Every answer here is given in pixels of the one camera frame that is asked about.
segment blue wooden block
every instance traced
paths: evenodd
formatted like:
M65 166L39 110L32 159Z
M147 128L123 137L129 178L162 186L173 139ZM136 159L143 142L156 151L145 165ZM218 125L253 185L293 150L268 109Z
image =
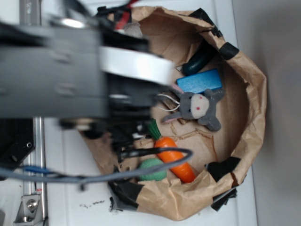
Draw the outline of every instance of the blue wooden block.
M203 93L206 89L220 89L222 82L217 69L189 75L177 79L178 86L184 92Z

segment white wire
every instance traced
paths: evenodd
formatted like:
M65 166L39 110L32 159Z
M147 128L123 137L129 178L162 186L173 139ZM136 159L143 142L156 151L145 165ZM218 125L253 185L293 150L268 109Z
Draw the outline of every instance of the white wire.
M164 109L164 108L161 108L161 107L158 107L159 109L163 110L163 111L166 111L166 112L172 112L172 111L175 111L177 110L179 107L180 107L180 103L178 101L176 101L175 99L173 99L171 96L169 95L166 95L166 94L158 94L158 96L162 96L162 97L167 97L168 99L172 100L173 102L175 102L176 104L178 104L177 107L175 107L174 109L171 109L171 110L167 110L167 109Z

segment green ball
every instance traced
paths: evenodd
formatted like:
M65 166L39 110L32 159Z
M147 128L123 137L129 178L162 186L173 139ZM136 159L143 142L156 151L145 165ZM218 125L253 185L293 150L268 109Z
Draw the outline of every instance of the green ball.
M140 165L140 169L146 169L152 166L156 166L156 165L160 165L163 164L163 162L160 159L147 159L145 161L143 161ZM164 178L166 178L167 176L167 171L160 171L158 173L152 173L152 174L147 174L147 175L142 175L139 177L140 181L144 181L144 180L163 180Z

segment gray stuffed bunny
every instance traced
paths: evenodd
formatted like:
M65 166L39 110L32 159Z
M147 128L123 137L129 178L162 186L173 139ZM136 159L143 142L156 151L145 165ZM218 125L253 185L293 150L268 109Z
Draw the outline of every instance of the gray stuffed bunny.
M206 126L211 131L221 129L221 124L215 116L216 103L220 101L225 92L223 89L206 89L204 95L191 92L183 92L180 87L173 85L170 90L180 99L180 108L163 118L163 121L170 123L179 118L186 120L197 119L198 123Z

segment orange carrot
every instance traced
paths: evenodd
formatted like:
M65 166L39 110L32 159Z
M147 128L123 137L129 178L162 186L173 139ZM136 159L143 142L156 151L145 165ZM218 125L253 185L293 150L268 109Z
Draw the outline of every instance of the orange carrot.
M155 147L177 147L174 140L170 137L163 137L158 129L156 124L156 120L152 119L149 125L150 135L156 140ZM171 162L176 161L183 158L183 154L181 152L175 151L167 151L158 154L158 157L163 162ZM171 168L171 171L184 183L190 183L194 181L196 176L192 172L190 165L186 162L182 165Z

